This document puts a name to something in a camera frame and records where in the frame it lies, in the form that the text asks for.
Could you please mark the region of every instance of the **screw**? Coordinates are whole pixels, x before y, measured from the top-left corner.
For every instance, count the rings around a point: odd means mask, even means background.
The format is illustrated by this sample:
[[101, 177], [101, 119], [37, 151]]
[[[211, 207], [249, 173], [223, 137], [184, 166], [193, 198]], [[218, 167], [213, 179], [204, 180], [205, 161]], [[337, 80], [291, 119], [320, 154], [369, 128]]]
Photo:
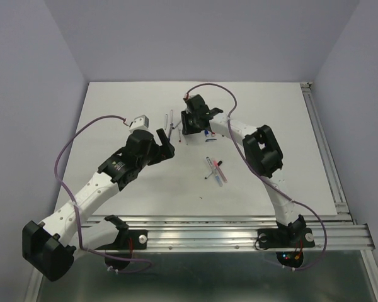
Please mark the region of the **screw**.
[[145, 235], [140, 235], [139, 236], [139, 242], [141, 244], [145, 244], [147, 242], [147, 237]]
[[260, 242], [263, 242], [263, 243], [265, 243], [265, 242], [267, 242], [267, 236], [266, 236], [266, 234], [260, 234], [259, 235], [259, 241]]
[[305, 239], [306, 239], [308, 242], [312, 242], [312, 241], [314, 241], [314, 235], [311, 234], [311, 233], [306, 233], [306, 234], [305, 234]]

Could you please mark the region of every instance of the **gray wall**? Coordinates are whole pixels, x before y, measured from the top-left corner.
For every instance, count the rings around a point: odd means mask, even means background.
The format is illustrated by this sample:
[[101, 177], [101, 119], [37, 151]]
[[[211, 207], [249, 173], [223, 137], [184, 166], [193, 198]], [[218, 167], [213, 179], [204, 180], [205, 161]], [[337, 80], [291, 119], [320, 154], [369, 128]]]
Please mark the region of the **gray wall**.
[[54, 160], [86, 81], [42, 0], [0, 0], [0, 301], [25, 294], [21, 229], [54, 208]]
[[378, 0], [363, 0], [313, 85], [353, 216], [368, 223], [378, 263]]
[[358, 0], [45, 0], [91, 81], [313, 80]]

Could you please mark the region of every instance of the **white board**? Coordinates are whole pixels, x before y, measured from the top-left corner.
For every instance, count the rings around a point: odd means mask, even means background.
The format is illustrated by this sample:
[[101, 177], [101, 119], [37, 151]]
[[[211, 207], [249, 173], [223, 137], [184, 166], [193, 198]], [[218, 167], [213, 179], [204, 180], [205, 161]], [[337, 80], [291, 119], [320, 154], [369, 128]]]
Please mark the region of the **white board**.
[[[147, 115], [156, 140], [164, 128], [164, 116], [174, 111], [174, 122], [185, 109], [185, 92], [197, 82], [91, 82], [79, 120], [80, 129], [102, 115], [120, 115], [132, 121]], [[320, 215], [335, 215], [336, 210], [319, 155], [304, 98], [298, 83], [222, 83], [238, 99], [233, 113], [243, 123], [269, 125], [284, 154], [283, 173], [289, 194], [314, 208]], [[200, 94], [210, 108], [224, 112], [233, 101], [222, 89], [206, 86]], [[87, 183], [93, 172], [114, 151], [125, 145], [129, 131], [120, 120], [102, 120], [83, 132], [74, 142], [64, 176], [73, 192]], [[175, 157], [146, 167], [137, 180], [107, 201], [99, 215], [274, 215], [262, 183], [241, 161], [232, 141], [217, 136], [206, 143], [203, 133], [186, 137], [188, 145], [178, 142], [173, 131], [171, 143]], [[209, 172], [205, 157], [222, 160], [221, 169], [228, 183], [219, 187]], [[61, 190], [57, 207], [67, 200]]]

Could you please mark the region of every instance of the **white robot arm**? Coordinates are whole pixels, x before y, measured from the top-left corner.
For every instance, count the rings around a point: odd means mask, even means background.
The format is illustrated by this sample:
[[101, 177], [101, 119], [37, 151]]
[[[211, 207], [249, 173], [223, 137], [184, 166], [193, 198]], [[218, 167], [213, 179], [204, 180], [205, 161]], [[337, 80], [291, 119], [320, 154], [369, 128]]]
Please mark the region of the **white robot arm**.
[[[209, 110], [199, 95], [185, 102], [187, 108], [181, 112], [184, 135], [209, 130], [232, 138], [243, 146], [247, 163], [260, 177], [281, 191], [287, 190], [281, 171], [283, 154], [270, 127], [257, 128], [231, 119], [231, 137], [228, 117], [222, 110]], [[146, 116], [134, 120], [130, 133], [126, 146], [101, 164], [98, 171], [75, 195], [76, 204], [69, 201], [39, 224], [30, 221], [25, 225], [22, 234], [23, 257], [49, 280], [55, 281], [62, 277], [73, 261], [84, 254], [79, 249], [74, 206], [79, 208], [81, 223], [84, 223], [105, 201], [135, 180], [145, 166], [170, 159], [175, 154], [175, 149], [163, 129], [157, 130], [162, 145], [156, 144], [153, 135], [148, 131]], [[304, 242], [304, 247], [313, 247], [314, 242], [302, 239], [306, 233], [312, 231], [306, 228], [306, 223], [294, 208], [294, 204], [277, 194], [270, 186], [265, 184], [265, 187], [275, 210], [278, 228], [258, 229], [258, 233], [264, 237], [264, 241], [260, 241], [260, 247], [295, 247], [300, 240]], [[97, 249], [117, 241], [118, 247], [125, 247], [125, 238], [131, 232], [140, 235], [137, 230], [128, 230], [122, 220], [111, 215], [95, 226], [83, 229], [84, 246]]]
[[[105, 201], [135, 180], [145, 166], [174, 157], [175, 148], [168, 142], [163, 129], [157, 130], [162, 143], [157, 145], [148, 131], [146, 116], [133, 121], [130, 133], [126, 146], [104, 161], [75, 195], [76, 204], [69, 201], [39, 224], [30, 221], [25, 225], [22, 233], [23, 257], [49, 280], [62, 277], [74, 261], [73, 254], [79, 246], [74, 206], [78, 207], [81, 223], [84, 223]], [[86, 247], [95, 249], [112, 243], [119, 234], [127, 233], [127, 225], [119, 218], [107, 218], [107, 221], [84, 231]], [[78, 250], [74, 256], [78, 257], [81, 253]]]
[[219, 108], [209, 109], [200, 95], [184, 99], [186, 110], [181, 112], [182, 133], [191, 135], [208, 130], [227, 138], [231, 138], [244, 148], [246, 163], [263, 180], [266, 191], [275, 210], [278, 228], [275, 230], [258, 230], [263, 234], [260, 246], [264, 249], [295, 247], [306, 232], [306, 223], [297, 211], [294, 203], [277, 193], [271, 186], [286, 192], [283, 177], [283, 153], [276, 141], [275, 135], [269, 126], [249, 126], [230, 119]]
[[[210, 129], [214, 133], [224, 135], [227, 138], [231, 138], [231, 135], [228, 130], [228, 117], [225, 113], [218, 113], [210, 120]], [[232, 129], [232, 138], [239, 145], [243, 146], [243, 141], [247, 135], [252, 135], [258, 132], [258, 128], [255, 126], [249, 126], [240, 121], [231, 119], [231, 129]], [[271, 178], [267, 176], [262, 176], [266, 182], [277, 187], [282, 192], [287, 192], [287, 187], [285, 185], [284, 174], [281, 169], [276, 170]], [[271, 187], [267, 186], [265, 183], [266, 191], [269, 195], [270, 201], [273, 204], [275, 210], [276, 220], [283, 224], [288, 225], [295, 222], [298, 219], [299, 213], [294, 209], [294, 203], [290, 203], [283, 196], [277, 194]]]

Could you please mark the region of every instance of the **pink pen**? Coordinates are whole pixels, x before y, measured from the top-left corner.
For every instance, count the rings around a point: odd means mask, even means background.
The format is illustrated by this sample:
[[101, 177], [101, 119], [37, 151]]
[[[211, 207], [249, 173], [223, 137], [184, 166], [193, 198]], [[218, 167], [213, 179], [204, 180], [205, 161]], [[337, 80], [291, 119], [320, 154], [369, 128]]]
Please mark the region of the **pink pen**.
[[222, 173], [218, 163], [215, 160], [213, 160], [213, 164], [214, 164], [215, 169], [219, 172], [219, 174], [222, 178], [222, 181], [227, 182], [227, 179], [226, 179], [225, 175]]

